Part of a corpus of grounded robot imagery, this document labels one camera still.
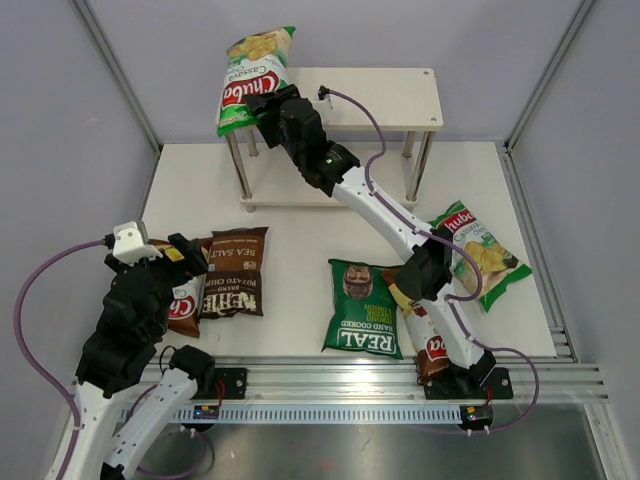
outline metal leg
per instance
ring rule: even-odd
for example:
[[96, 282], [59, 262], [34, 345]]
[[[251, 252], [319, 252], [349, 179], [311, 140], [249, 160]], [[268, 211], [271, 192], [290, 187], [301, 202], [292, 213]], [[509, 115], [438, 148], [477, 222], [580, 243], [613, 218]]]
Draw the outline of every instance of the metal leg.
[[247, 128], [247, 147], [249, 148], [249, 156], [256, 158], [258, 156], [258, 147], [256, 146], [256, 137], [251, 127]]
[[407, 132], [407, 139], [404, 141], [404, 150], [402, 156], [404, 158], [411, 158], [413, 154], [413, 144], [416, 141], [416, 132]]
[[418, 188], [420, 188], [422, 175], [424, 174], [424, 169], [427, 166], [427, 157], [431, 151], [431, 145], [433, 145], [433, 137], [435, 134], [436, 132], [424, 132], [424, 136], [422, 137], [420, 153], [418, 153], [418, 160], [416, 161], [416, 166], [413, 169], [413, 175], [411, 176], [411, 185], [409, 185], [409, 189], [407, 190], [407, 200], [410, 202], [415, 202], [418, 198]]
[[[233, 165], [236, 167], [236, 173], [238, 174], [238, 180], [240, 180], [240, 189], [242, 190], [242, 198], [249, 200], [251, 198], [251, 189], [249, 188], [249, 180], [247, 180], [247, 174], [244, 171], [244, 164], [242, 163], [242, 157], [240, 156], [240, 149], [238, 148], [238, 140], [236, 134], [231, 132], [225, 135], [227, 146], [231, 152], [231, 158], [233, 159]], [[248, 212], [255, 211], [255, 207], [247, 207]]]

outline metal corner post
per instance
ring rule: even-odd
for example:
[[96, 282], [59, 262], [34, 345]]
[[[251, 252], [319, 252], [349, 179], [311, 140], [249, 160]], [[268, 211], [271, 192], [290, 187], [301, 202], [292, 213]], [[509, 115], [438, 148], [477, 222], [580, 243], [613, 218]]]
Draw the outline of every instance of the metal corner post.
[[594, 5], [598, 2], [598, 0], [582, 0], [580, 5], [576, 9], [571, 21], [567, 25], [560, 42], [556, 46], [553, 55], [549, 59], [544, 71], [542, 72], [542, 76], [538, 83], [536, 84], [531, 96], [527, 100], [527, 104], [525, 105], [518, 121], [515, 126], [511, 130], [509, 137], [505, 142], [505, 147], [507, 152], [511, 153], [511, 151], [515, 148], [518, 140], [522, 136], [522, 133], [526, 129], [529, 121], [533, 117], [533, 114], [536, 112], [540, 101], [544, 97], [545, 92], [548, 90], [551, 82], [556, 77], [560, 66], [564, 63], [566, 59], [567, 53], [569, 49], [574, 44], [578, 34], [582, 30], [589, 14], [593, 11]]
[[79, 19], [87, 29], [87, 33], [98, 49], [100, 57], [102, 57], [102, 60], [105, 62], [105, 65], [111, 72], [111, 75], [118, 85], [120, 92], [131, 108], [133, 116], [140, 125], [140, 128], [144, 132], [144, 135], [147, 137], [147, 140], [149, 141], [149, 144], [151, 145], [151, 148], [153, 148], [153, 151], [156, 155], [156, 159], [159, 158], [160, 153], [162, 152], [162, 142], [158, 138], [158, 135], [155, 132], [153, 125], [151, 125], [147, 114], [138, 101], [138, 98], [134, 94], [133, 89], [129, 85], [127, 77], [125, 76], [120, 63], [118, 62], [118, 59], [116, 58], [115, 53], [111, 48], [107, 36], [100, 26], [100, 23], [98, 22], [93, 9], [91, 8], [87, 0], [70, 0], [70, 3]]

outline wall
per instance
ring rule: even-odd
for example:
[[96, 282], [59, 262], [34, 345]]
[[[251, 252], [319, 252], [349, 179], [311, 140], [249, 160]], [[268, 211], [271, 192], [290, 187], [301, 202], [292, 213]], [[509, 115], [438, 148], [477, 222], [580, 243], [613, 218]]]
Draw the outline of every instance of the wall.
[[216, 140], [225, 50], [295, 25], [291, 65], [433, 67], [440, 138], [504, 139], [578, 0], [90, 0], [165, 143]]
[[640, 3], [599, 2], [516, 147], [583, 360], [602, 368], [640, 473]]
[[[4, 0], [0, 64], [0, 465], [3, 479], [37, 479], [67, 409], [20, 356], [15, 296], [45, 259], [135, 218], [154, 161], [66, 0]], [[105, 253], [64, 261], [27, 297], [28, 343], [66, 384], [101, 310]]]

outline shelf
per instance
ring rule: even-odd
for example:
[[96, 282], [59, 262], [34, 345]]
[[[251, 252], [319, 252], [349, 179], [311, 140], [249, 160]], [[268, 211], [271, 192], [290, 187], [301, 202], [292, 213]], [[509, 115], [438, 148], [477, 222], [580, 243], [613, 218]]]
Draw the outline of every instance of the shelf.
[[[358, 157], [363, 165], [380, 151], [379, 143], [342, 145]], [[249, 157], [245, 144], [239, 145], [239, 148], [245, 159], [244, 169], [252, 192], [250, 199], [242, 199], [243, 204], [260, 207], [344, 207], [322, 191], [307, 185], [282, 147], [269, 150], [265, 144], [258, 144], [260, 154], [257, 158]], [[402, 156], [402, 145], [390, 144], [388, 148], [387, 154], [374, 163], [372, 175], [380, 179], [378, 183], [393, 198], [406, 207], [412, 207], [416, 202], [408, 201], [406, 192], [415, 162]], [[232, 163], [226, 145], [212, 146], [213, 150], [215, 158], [224, 158]]]
[[[393, 249], [347, 209], [262, 208], [247, 213], [237, 200], [240, 191], [233, 163], [220, 156], [221, 151], [219, 144], [165, 145], [143, 219], [153, 237], [174, 232], [196, 237], [207, 236], [211, 229], [271, 227], [263, 266], [265, 316], [203, 320], [200, 339], [170, 332], [164, 343], [193, 344], [213, 355], [231, 357], [366, 356], [321, 353], [333, 314], [327, 259], [393, 265], [398, 261]], [[260, 157], [251, 161], [259, 162]], [[374, 177], [384, 185], [385, 178], [375, 172]], [[434, 143], [414, 213], [429, 220], [458, 199], [507, 249], [528, 262], [493, 143]], [[464, 309], [485, 343], [518, 348], [536, 357], [556, 355], [533, 276], [510, 285], [489, 313], [476, 303], [467, 303]], [[413, 356], [403, 322], [398, 330], [402, 351]]]
[[[354, 97], [371, 111], [382, 130], [437, 131], [442, 111], [435, 74], [430, 68], [289, 68], [300, 94], [316, 98], [320, 85]], [[332, 98], [328, 130], [373, 130], [360, 109]]]

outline cable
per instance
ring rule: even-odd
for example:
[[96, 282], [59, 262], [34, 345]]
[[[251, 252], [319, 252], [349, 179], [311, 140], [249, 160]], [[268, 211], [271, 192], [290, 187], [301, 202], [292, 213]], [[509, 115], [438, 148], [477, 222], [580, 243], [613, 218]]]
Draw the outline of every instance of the cable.
[[[149, 395], [149, 393], [151, 393], [157, 386], [158, 386], [157, 384], [150, 386], [149, 388], [147, 388], [144, 392], [142, 392], [140, 394], [140, 396], [136, 399], [135, 402], [133, 402], [133, 405], [131, 405], [131, 408], [129, 409], [129, 413], [127, 413], [127, 418], [125, 419], [125, 423], [127, 423], [131, 419], [131, 417], [133, 416], [133, 413], [135, 412], [135, 409], [138, 407], [138, 405], [140, 404], [142, 399], [144, 397], [146, 397], [147, 395]], [[172, 429], [172, 430], [169, 430], [167, 432], [163, 432], [158, 438], [161, 438], [161, 437], [163, 437], [165, 435], [170, 435], [170, 434], [172, 434], [172, 433], [174, 433], [176, 431], [180, 431], [181, 432], [181, 431], [183, 431], [183, 428], [184, 427], [177, 428], [177, 429]], [[203, 448], [202, 455], [198, 459], [198, 461], [195, 462], [188, 470], [185, 470], [182, 473], [176, 473], [174, 475], [160, 475], [160, 474], [157, 474], [157, 473], [153, 473], [153, 472], [151, 472], [151, 471], [149, 471], [149, 470], [147, 470], [145, 468], [142, 468], [142, 467], [138, 467], [136, 470], [139, 473], [142, 473], [143, 475], [146, 475], [146, 476], [151, 477], [151, 478], [157, 478], [157, 479], [160, 479], [160, 480], [179, 480], [179, 479], [186, 478], [186, 477], [189, 477], [189, 476], [195, 474], [198, 470], [200, 470], [200, 467], [202, 466], [202, 464], [205, 461], [205, 458], [207, 457], [207, 447], [209, 448], [209, 450], [211, 450], [211, 454], [212, 455], [214, 455], [214, 450], [213, 450], [213, 444], [211, 443], [211, 441], [209, 440], [209, 438], [206, 435], [198, 432], [197, 430], [191, 430], [191, 433], [194, 434], [194, 435], [197, 435], [198, 438], [200, 438], [205, 443], [205, 448]]]
[[476, 298], [478, 298], [480, 296], [480, 293], [482, 292], [482, 272], [480, 270], [480, 267], [478, 267], [478, 264], [475, 262], [475, 260], [471, 257], [471, 255], [469, 255], [467, 252], [465, 252], [462, 248], [458, 247], [457, 245], [455, 245], [454, 243], [439, 237], [437, 235], [433, 235], [431, 232], [427, 232], [425, 230], [420, 230], [419, 228], [417, 228], [416, 225], [414, 225], [409, 219], [405, 218], [405, 216], [398, 211], [393, 205], [391, 205], [386, 198], [384, 198], [382, 195], [380, 195], [374, 185], [373, 185], [373, 181], [371, 180], [371, 166], [373, 165], [373, 162], [376, 161], [378, 158], [382, 157], [386, 151], [387, 151], [387, 142], [384, 138], [384, 134], [382, 133], [382, 129], [380, 128], [380, 125], [378, 125], [378, 122], [376, 121], [376, 119], [373, 117], [373, 115], [371, 114], [371, 112], [364, 106], [362, 105], [360, 102], [358, 102], [357, 100], [355, 100], [354, 98], [350, 97], [349, 95], [345, 95], [344, 93], [340, 93], [340, 92], [336, 92], [335, 90], [331, 90], [329, 89], [329, 94], [335, 95], [336, 97], [340, 97], [352, 104], [354, 104], [356, 107], [358, 107], [360, 110], [362, 110], [362, 112], [369, 118], [369, 120], [371, 121], [371, 123], [373, 124], [373, 127], [375, 128], [378, 137], [380, 138], [380, 143], [382, 144], [380, 152], [376, 153], [375, 155], [371, 156], [371, 158], [369, 158], [369, 160], [367, 161], [365, 167], [364, 167], [364, 175], [365, 175], [365, 182], [367, 184], [367, 187], [369, 188], [369, 191], [373, 194], [373, 196], [380, 202], [382, 203], [387, 210], [389, 210], [393, 215], [395, 215], [402, 223], [404, 223], [407, 227], [409, 227], [412, 231], [425, 236], [429, 239], [435, 240], [437, 242], [442, 243], [443, 245], [445, 245], [448, 248], [451, 248], [452, 250], [456, 251], [457, 253], [459, 253], [465, 260], [467, 260], [469, 262], [469, 264], [473, 267], [473, 270], [476, 274], [476, 278], [477, 278], [477, 285], [476, 285], [476, 289], [475, 291], [467, 296], [458, 296], [458, 295], [447, 295], [445, 297], [445, 300], [449, 303], [449, 305], [451, 305], [451, 310], [453, 311], [453, 315], [456, 318], [456, 322], [458, 323], [458, 326], [460, 327], [460, 329], [462, 330], [462, 333], [464, 333], [465, 337], [467, 338], [467, 340], [469, 340], [470, 342], [472, 342], [474, 345], [476, 345], [479, 348], [482, 348], [483, 350], [488, 350], [490, 352], [508, 352], [508, 353], [512, 353], [515, 354], [517, 356], [519, 356], [520, 358], [522, 358], [531, 368], [531, 372], [533, 373], [533, 378], [535, 381], [535, 389], [534, 389], [534, 393], [533, 393], [533, 398], [531, 400], [531, 403], [529, 404], [529, 407], [525, 410], [525, 412], [518, 417], [516, 420], [514, 420], [513, 422], [509, 422], [505, 425], [501, 425], [499, 427], [496, 427], [494, 429], [492, 429], [492, 431], [494, 432], [501, 432], [501, 431], [505, 431], [508, 430], [512, 427], [515, 427], [516, 425], [518, 425], [519, 423], [521, 423], [522, 421], [524, 421], [533, 411], [533, 409], [535, 408], [536, 404], [538, 403], [538, 397], [540, 396], [540, 376], [538, 375], [538, 369], [536, 368], [535, 364], [533, 363], [533, 361], [524, 353], [522, 353], [520, 350], [517, 350], [515, 348], [511, 348], [511, 347], [490, 347], [488, 345], [485, 345], [484, 343], [480, 342], [479, 340], [477, 340], [475, 337], [473, 337], [471, 335], [471, 332], [469, 331], [469, 329], [467, 328], [467, 326], [464, 324], [464, 321], [462, 320], [462, 317], [460, 316], [460, 313], [458, 312], [455, 303], [452, 300], [458, 300], [460, 302], [468, 302], [471, 300], [475, 300]]
[[65, 402], [69, 405], [71, 409], [71, 414], [73, 415], [73, 426], [74, 430], [71, 432], [71, 440], [69, 441], [69, 446], [67, 447], [67, 453], [62, 460], [62, 464], [60, 465], [60, 470], [58, 470], [58, 475], [56, 476], [56, 480], [62, 480], [64, 474], [69, 467], [69, 463], [71, 462], [71, 457], [73, 455], [73, 451], [76, 448], [76, 443], [78, 442], [78, 435], [80, 434], [80, 427], [82, 424], [82, 418], [80, 415], [80, 410], [76, 405], [76, 402], [73, 396], [67, 391], [67, 389], [53, 376], [51, 375], [41, 364], [36, 360], [36, 358], [29, 350], [27, 342], [24, 339], [24, 333], [22, 331], [22, 306], [24, 304], [24, 299], [27, 296], [27, 292], [31, 288], [31, 285], [36, 281], [36, 279], [51, 265], [56, 263], [59, 260], [71, 255], [72, 253], [79, 252], [80, 250], [84, 250], [91, 247], [98, 247], [104, 245], [103, 240], [96, 240], [94, 242], [82, 243], [75, 247], [68, 248], [67, 250], [60, 252], [59, 254], [51, 257], [49, 260], [44, 262], [35, 271], [27, 278], [27, 280], [22, 285], [20, 292], [18, 293], [18, 298], [16, 298], [16, 303], [13, 308], [13, 331], [16, 336], [16, 341], [18, 342], [18, 347], [20, 347], [20, 351], [22, 355], [27, 360], [29, 365], [33, 367], [33, 369], [40, 374], [42, 378], [44, 378], [47, 382], [49, 382], [53, 388], [55, 388], [58, 393], [64, 398]]
[[178, 351], [178, 349], [173, 345], [167, 345], [162, 349], [162, 352], [160, 353], [160, 357], [158, 358], [158, 366], [160, 367], [161, 375], [164, 375], [164, 370], [162, 369], [162, 358], [164, 357], [164, 354], [167, 352], [167, 350], [169, 350], [170, 348], [173, 348], [174, 353]]

